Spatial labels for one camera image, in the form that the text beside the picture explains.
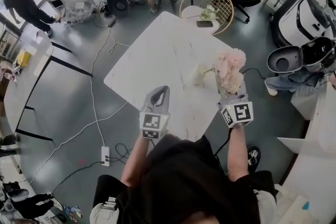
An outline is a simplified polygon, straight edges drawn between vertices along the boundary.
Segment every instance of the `white cable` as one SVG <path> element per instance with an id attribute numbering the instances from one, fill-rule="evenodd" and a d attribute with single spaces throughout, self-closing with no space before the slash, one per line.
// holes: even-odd
<path id="1" fill-rule="evenodd" d="M 94 59 L 94 61 L 92 62 L 92 65 L 91 65 L 91 74 L 93 73 L 93 65 L 95 64 L 95 61 L 97 60 L 98 58 L 98 55 L 100 53 L 100 51 L 105 47 L 105 45 L 107 44 L 107 41 L 109 40 L 110 38 L 110 35 L 111 35 L 111 28 L 108 26 L 108 22 L 105 18 L 105 25 L 106 25 L 106 28 L 109 28 L 109 35 L 107 36 L 103 46 L 98 50 L 97 54 L 96 54 L 96 57 Z M 116 39 L 114 37 L 111 36 L 111 38 L 113 38 L 113 45 L 112 47 L 108 50 L 108 55 L 111 55 L 113 53 L 113 50 L 116 46 L 116 44 L 120 44 L 120 45 L 123 45 L 123 46 L 126 46 L 126 47 L 129 47 L 129 45 L 126 45 L 126 44 L 123 44 L 123 43 L 120 43 L 120 42 L 116 42 Z M 54 149 L 54 151 L 51 153 L 51 155 L 46 159 L 46 161 L 41 165 L 41 167 L 37 170 L 35 176 L 32 178 L 32 180 L 30 181 L 30 185 L 32 184 L 32 182 L 35 180 L 37 174 L 39 173 L 39 171 L 43 168 L 43 166 L 50 160 L 50 158 L 54 155 L 54 153 L 59 150 L 63 145 L 65 145 L 66 143 L 68 143 L 69 141 L 71 141 L 72 139 L 74 139 L 75 137 L 77 137 L 78 135 L 80 135 L 86 127 L 88 126 L 91 126 L 95 123 L 97 123 L 97 126 L 98 126 L 98 130 L 99 130 L 99 133 L 100 133 L 100 136 L 101 136 L 101 139 L 102 139 L 102 142 L 103 142 L 103 146 L 105 146 L 105 141 L 104 141 L 104 137 L 103 137 L 103 134 L 100 130 L 100 126 L 99 126 L 99 123 L 100 121 L 105 121 L 105 120 L 108 120 L 110 118 L 112 118 L 114 115 L 116 115 L 120 110 L 122 110 L 124 108 L 125 105 L 127 105 L 128 103 L 126 102 L 120 109 L 118 109 L 116 112 L 114 112 L 111 116 L 105 118 L 105 119 L 100 119 L 98 120 L 97 118 L 97 112 L 96 112 L 96 106 L 95 106 L 95 96 L 93 95 L 93 83 L 92 83 L 92 77 L 90 77 L 90 83 L 91 83 L 91 95 L 92 95 L 92 101 L 93 101 L 93 111 L 95 112 L 95 121 L 94 122 L 91 122 L 89 124 L 87 124 L 79 133 L 77 133 L 76 135 L 74 135 L 73 137 L 69 138 L 68 140 L 66 140 L 65 142 L 61 143 L 58 148 Z"/>
<path id="2" fill-rule="evenodd" d="M 97 120 L 97 121 L 105 121 L 105 120 L 108 120 L 108 119 L 112 118 L 112 117 L 113 117 L 114 115 L 116 115 L 120 110 L 122 110 L 122 109 L 124 108 L 124 106 L 127 105 L 127 104 L 128 104 L 128 103 L 125 103 L 120 109 L 118 109 L 117 111 L 115 111 L 115 112 L 114 112 L 111 116 L 109 116 L 108 118 L 101 119 L 101 120 Z M 39 170 L 36 172 L 34 178 L 30 181 L 29 184 L 31 184 L 31 183 L 35 180 L 37 174 L 40 172 L 40 170 L 42 169 L 42 167 L 43 167 L 43 166 L 50 160 L 50 158 L 53 156 L 53 154 L 54 154 L 57 150 L 59 150 L 63 145 L 65 145 L 66 143 L 68 143 L 69 141 L 71 141 L 72 139 L 74 139 L 76 136 L 80 135 L 80 134 L 81 134 L 87 127 L 89 127 L 89 126 L 95 124 L 97 121 L 94 121 L 94 122 L 91 122 L 91 123 L 87 124 L 87 125 L 86 125 L 86 126 L 85 126 L 85 127 L 78 133 L 78 134 L 76 134 L 76 135 L 74 135 L 73 137 L 69 138 L 69 139 L 66 140 L 65 142 L 61 143 L 61 144 L 58 146 L 58 148 L 54 149 L 54 151 L 53 151 L 53 152 L 51 153 L 51 155 L 47 158 L 47 160 L 41 165 L 41 167 L 40 167 Z"/>

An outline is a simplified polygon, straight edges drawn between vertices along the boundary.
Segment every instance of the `hand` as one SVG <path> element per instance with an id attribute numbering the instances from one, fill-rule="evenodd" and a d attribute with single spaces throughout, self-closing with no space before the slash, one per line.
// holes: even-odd
<path id="1" fill-rule="evenodd" d="M 329 75 L 329 81 L 332 84 L 332 87 L 336 90 L 336 76 L 334 73 Z"/>
<path id="2" fill-rule="evenodd" d="M 147 0 L 147 2 L 148 2 L 148 5 L 150 7 L 153 7 L 155 5 L 155 1 L 154 0 Z"/>

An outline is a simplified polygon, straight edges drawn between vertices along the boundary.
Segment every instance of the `rattan chair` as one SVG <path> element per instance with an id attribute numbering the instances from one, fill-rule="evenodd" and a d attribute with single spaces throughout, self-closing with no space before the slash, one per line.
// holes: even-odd
<path id="1" fill-rule="evenodd" d="M 213 27 L 199 28 L 211 35 L 218 35 L 225 31 L 234 17 L 234 7 L 231 0 L 182 0 L 180 18 L 196 26 L 202 20 L 200 15 L 208 5 L 216 10 L 216 19 L 212 19 Z"/>

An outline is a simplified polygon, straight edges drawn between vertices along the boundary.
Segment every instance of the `gray floor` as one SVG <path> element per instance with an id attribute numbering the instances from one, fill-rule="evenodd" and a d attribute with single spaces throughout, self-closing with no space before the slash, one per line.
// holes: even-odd
<path id="1" fill-rule="evenodd" d="M 171 11 L 169 3 L 165 2 L 164 7 Z M 48 7 L 45 9 L 50 14 L 53 13 L 52 9 Z M 251 22 L 248 25 L 240 20 L 245 18 L 237 11 L 230 28 L 217 37 L 246 53 L 246 68 L 258 68 L 264 76 L 269 76 L 271 72 L 267 68 L 266 59 L 276 48 L 268 22 L 271 10 L 268 7 L 262 8 L 261 5 L 246 10 L 251 15 Z M 155 15 L 150 14 L 146 5 L 133 7 L 127 18 L 118 19 L 111 29 L 111 34 L 117 41 L 131 45 L 154 19 Z M 104 43 L 108 30 L 95 27 L 93 20 L 71 28 L 54 25 L 53 29 L 53 40 L 74 52 L 70 55 L 55 48 L 60 58 L 90 71 L 91 63 Z M 36 29 L 29 25 L 25 31 L 30 31 L 34 35 Z M 127 47 L 117 45 L 113 55 L 108 55 L 107 51 L 112 44 L 113 40 L 109 38 L 93 70 L 93 93 L 99 119 L 110 116 L 124 104 L 124 100 L 103 83 L 107 73 L 127 50 Z M 269 96 L 264 81 L 254 71 L 247 73 L 245 80 L 255 114 L 254 122 L 246 127 L 247 143 L 260 147 L 263 157 L 259 168 L 270 170 L 274 181 L 278 182 L 292 158 L 292 153 L 277 140 L 277 137 L 299 137 L 304 120 L 290 104 L 289 92 L 280 93 L 277 97 Z M 90 80 L 87 76 L 56 63 L 51 64 L 35 88 L 28 105 L 34 107 L 36 113 L 25 112 L 20 129 L 54 139 L 52 143 L 22 136 L 21 168 L 28 180 L 31 180 L 55 147 L 95 120 Z M 127 105 L 116 116 L 100 122 L 112 156 L 117 156 L 114 150 L 114 145 L 117 143 L 124 143 L 129 149 L 133 147 L 138 135 L 138 117 L 138 111 Z M 206 136 L 214 151 L 226 140 L 227 127 L 220 115 L 216 115 L 206 131 Z M 53 191 L 57 184 L 74 170 L 100 161 L 101 146 L 97 126 L 91 125 L 86 128 L 77 138 L 57 151 L 39 172 L 32 184 L 35 192 Z M 226 149 L 223 149 L 219 156 L 222 165 L 225 166 Z M 70 177 L 55 191 L 55 197 L 65 206 L 79 206 L 84 213 L 81 222 L 89 223 L 98 176 L 110 174 L 119 178 L 123 166 L 119 162 L 111 164 L 109 168 L 96 164 Z"/>

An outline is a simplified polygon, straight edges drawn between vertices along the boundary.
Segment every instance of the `electrical outlet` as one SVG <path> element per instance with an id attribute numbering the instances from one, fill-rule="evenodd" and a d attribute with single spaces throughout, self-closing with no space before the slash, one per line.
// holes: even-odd
<path id="1" fill-rule="evenodd" d="M 110 148 L 108 146 L 101 147 L 101 161 L 103 166 L 110 166 Z"/>

